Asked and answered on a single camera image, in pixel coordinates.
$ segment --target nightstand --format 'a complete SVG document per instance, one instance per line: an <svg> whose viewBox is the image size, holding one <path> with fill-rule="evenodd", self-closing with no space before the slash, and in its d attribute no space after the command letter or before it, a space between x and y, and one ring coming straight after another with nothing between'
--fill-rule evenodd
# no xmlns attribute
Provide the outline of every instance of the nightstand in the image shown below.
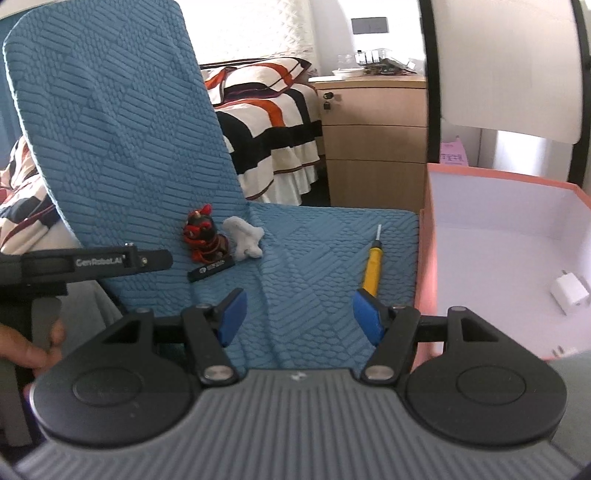
<svg viewBox="0 0 591 480"><path fill-rule="evenodd" d="M364 76L313 85L331 205L418 213L427 161L425 78Z"/></svg>

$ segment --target blue chair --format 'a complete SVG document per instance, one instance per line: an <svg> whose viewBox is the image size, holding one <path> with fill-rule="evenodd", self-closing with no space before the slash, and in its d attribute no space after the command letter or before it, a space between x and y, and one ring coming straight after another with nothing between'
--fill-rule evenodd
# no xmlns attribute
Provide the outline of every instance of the blue chair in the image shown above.
<svg viewBox="0 0 591 480"><path fill-rule="evenodd" d="M21 124L66 225L85 247L166 248L174 265L117 278L129 308L176 314L233 288L248 315L228 347L237 368L358 369L373 347L353 318L375 228L380 298L412 303L417 215L245 200L173 0L72 0L37 8L4 42ZM263 227L264 257L189 284L187 213Z"/></svg>

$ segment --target wooden drawer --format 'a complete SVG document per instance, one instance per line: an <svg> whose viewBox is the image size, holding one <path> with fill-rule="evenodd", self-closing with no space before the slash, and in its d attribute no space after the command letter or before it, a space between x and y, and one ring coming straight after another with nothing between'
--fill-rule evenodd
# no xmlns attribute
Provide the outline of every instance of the wooden drawer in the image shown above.
<svg viewBox="0 0 591 480"><path fill-rule="evenodd" d="M420 163L327 160L333 207L391 208L418 213L426 166Z"/></svg>
<svg viewBox="0 0 591 480"><path fill-rule="evenodd" d="M423 127L327 125L323 135L328 159L427 162Z"/></svg>
<svg viewBox="0 0 591 480"><path fill-rule="evenodd" d="M323 95L334 97L325 100ZM319 90L323 125L427 126L427 93L418 88L343 88Z"/></svg>

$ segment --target screwdriver handle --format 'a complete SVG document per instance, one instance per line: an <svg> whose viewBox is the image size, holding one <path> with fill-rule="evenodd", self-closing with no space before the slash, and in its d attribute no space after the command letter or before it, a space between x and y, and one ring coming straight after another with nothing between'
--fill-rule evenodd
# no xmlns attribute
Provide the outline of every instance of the screwdriver handle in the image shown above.
<svg viewBox="0 0 591 480"><path fill-rule="evenodd" d="M378 295L379 276L382 268L383 254L384 251L378 247L372 247L369 250L368 266L365 270L363 288L374 297Z"/></svg>

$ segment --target open box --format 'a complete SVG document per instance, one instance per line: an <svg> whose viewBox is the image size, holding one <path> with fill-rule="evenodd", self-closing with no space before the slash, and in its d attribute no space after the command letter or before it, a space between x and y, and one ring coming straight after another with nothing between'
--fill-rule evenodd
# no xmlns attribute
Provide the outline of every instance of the open box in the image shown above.
<svg viewBox="0 0 591 480"><path fill-rule="evenodd" d="M576 185L503 171L428 166L416 306L465 306L540 358L591 349L591 305L565 315L562 271L591 281L591 199Z"/></svg>

